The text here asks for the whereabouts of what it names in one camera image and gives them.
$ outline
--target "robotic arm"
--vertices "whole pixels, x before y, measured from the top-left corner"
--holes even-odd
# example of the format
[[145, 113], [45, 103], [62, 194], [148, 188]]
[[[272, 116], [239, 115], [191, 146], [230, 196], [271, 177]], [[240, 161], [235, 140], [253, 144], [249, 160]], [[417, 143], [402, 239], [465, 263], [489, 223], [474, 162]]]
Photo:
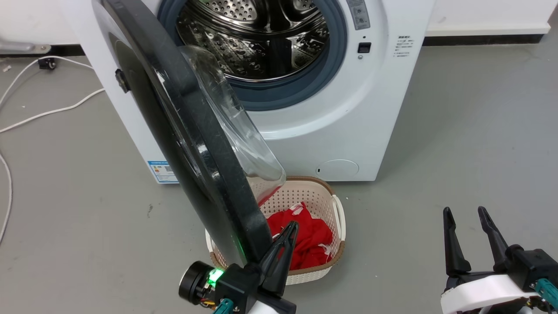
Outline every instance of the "robotic arm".
[[488, 235], [493, 271], [471, 272], [455, 234], [449, 207], [444, 209], [444, 244], [448, 281], [441, 296], [444, 314], [552, 313], [558, 308], [558, 263], [541, 249], [508, 246], [486, 208], [478, 208]]

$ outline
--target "washing machine door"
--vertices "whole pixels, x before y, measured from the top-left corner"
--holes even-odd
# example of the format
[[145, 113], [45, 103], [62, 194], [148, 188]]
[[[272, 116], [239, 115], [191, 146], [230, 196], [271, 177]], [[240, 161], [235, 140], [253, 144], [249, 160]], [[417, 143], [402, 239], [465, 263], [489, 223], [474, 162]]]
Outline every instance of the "washing machine door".
[[228, 263], [272, 243], [262, 204], [285, 181], [214, 57], [177, 48], [141, 0], [93, 0], [100, 28], [170, 167]]

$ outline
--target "white cable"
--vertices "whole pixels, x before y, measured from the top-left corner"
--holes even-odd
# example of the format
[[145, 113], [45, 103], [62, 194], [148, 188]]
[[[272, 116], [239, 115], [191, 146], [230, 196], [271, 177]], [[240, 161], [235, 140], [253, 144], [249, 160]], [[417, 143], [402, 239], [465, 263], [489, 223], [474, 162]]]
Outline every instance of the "white cable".
[[[33, 66], [37, 61], [39, 61], [39, 60], [41, 60], [41, 59], [46, 59], [46, 58], [56, 58], [56, 59], [66, 60], [66, 61], [69, 61], [69, 62], [72, 62], [72, 63], [75, 63], [75, 64], [83, 65], [83, 66], [85, 66], [85, 67], [87, 67], [87, 68], [89, 68], [89, 69], [92, 69], [92, 68], [93, 68], [93, 67], [91, 67], [90, 65], [87, 65], [87, 64], [84, 64], [84, 63], [80, 63], [80, 62], [77, 62], [77, 61], [73, 61], [73, 60], [70, 60], [70, 59], [67, 59], [67, 58], [63, 58], [63, 57], [60, 57], [60, 56], [44, 56], [44, 57], [38, 58], [37, 60], [35, 60], [35, 61], [29, 63], [29, 65], [26, 66], [26, 67], [16, 76], [16, 78], [13, 80], [12, 84], [9, 85], [8, 89], [6, 89], [6, 92], [4, 93], [4, 95], [2, 96], [2, 98], [0, 98], [0, 108], [2, 108], [2, 103], [3, 103], [4, 99], [6, 98], [6, 95], [8, 94], [9, 90], [13, 87], [13, 85], [15, 84], [15, 82], [17, 81], [17, 79], [20, 78], [21, 74], [23, 74], [23, 72], [25, 72], [25, 70], [27, 70], [28, 68], [30, 68], [31, 66]], [[15, 127], [24, 125], [24, 124], [26, 124], [26, 123], [28, 123], [28, 122], [30, 122], [30, 121], [33, 121], [33, 120], [35, 120], [35, 119], [38, 119], [38, 118], [40, 118], [40, 117], [48, 116], [48, 115], [51, 115], [51, 114], [53, 114], [53, 113], [57, 113], [57, 112], [61, 112], [61, 111], [66, 111], [66, 110], [74, 109], [74, 108], [80, 106], [81, 104], [83, 104], [84, 102], [86, 102], [87, 100], [89, 100], [91, 97], [93, 97], [93, 96], [95, 96], [95, 95], [97, 95], [98, 93], [103, 92], [103, 91], [104, 91], [104, 88], [102, 88], [102, 89], [100, 89], [100, 90], [98, 90], [98, 91], [95, 91], [95, 92], [91, 93], [90, 95], [88, 95], [87, 97], [83, 98], [80, 102], [78, 102], [77, 104], [75, 104], [75, 105], [73, 105], [73, 106], [65, 107], [65, 108], [61, 108], [61, 109], [56, 109], [56, 110], [52, 110], [52, 111], [48, 111], [48, 112], [44, 112], [44, 113], [41, 113], [41, 114], [36, 115], [36, 116], [34, 116], [34, 117], [31, 117], [31, 118], [25, 119], [25, 120], [23, 120], [23, 121], [21, 121], [21, 122], [18, 122], [18, 123], [14, 124], [14, 125], [10, 125], [10, 126], [8, 126], [8, 127], [5, 127], [5, 128], [3, 128], [3, 129], [0, 130], [0, 134], [3, 133], [3, 132], [6, 132], [6, 131], [8, 131], [8, 130], [11, 130], [11, 129], [15, 128]], [[11, 174], [11, 172], [10, 172], [10, 170], [9, 170], [8, 163], [6, 163], [6, 160], [4, 159], [4, 157], [2, 156], [1, 153], [0, 153], [0, 161], [2, 162], [2, 164], [4, 164], [4, 167], [5, 167], [5, 169], [6, 169], [6, 173], [7, 173], [7, 175], [8, 175], [8, 211], [6, 212], [6, 218], [4, 219], [4, 224], [2, 225], [2, 229], [1, 229], [1, 231], [0, 231], [0, 244], [1, 244], [1, 243], [2, 243], [2, 240], [4, 239], [4, 234], [6, 233], [6, 227], [8, 226], [9, 214], [10, 214], [11, 211], [12, 211], [13, 182], [12, 182], [12, 174]]]

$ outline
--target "red clothing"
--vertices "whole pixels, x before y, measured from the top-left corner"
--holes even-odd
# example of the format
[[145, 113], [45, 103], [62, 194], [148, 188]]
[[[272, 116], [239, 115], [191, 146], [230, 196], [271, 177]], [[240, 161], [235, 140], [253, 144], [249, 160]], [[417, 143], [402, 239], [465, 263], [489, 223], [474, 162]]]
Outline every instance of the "red clothing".
[[267, 219], [272, 236], [275, 238], [293, 220], [299, 223], [299, 234], [290, 270], [315, 267], [329, 262], [329, 245], [333, 241], [333, 233], [323, 220], [312, 218], [304, 202], [277, 212]]

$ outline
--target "glowing green led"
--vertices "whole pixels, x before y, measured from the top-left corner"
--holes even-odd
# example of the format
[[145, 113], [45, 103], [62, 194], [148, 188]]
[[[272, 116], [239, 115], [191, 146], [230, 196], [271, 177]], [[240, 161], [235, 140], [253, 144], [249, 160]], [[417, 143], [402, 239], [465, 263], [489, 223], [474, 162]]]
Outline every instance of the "glowing green led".
[[212, 271], [209, 272], [209, 278], [208, 278], [208, 283], [215, 288], [215, 285], [217, 284], [217, 280], [219, 280], [219, 278], [221, 277], [221, 275], [223, 275], [225, 272], [220, 270], [220, 269], [214, 269]]

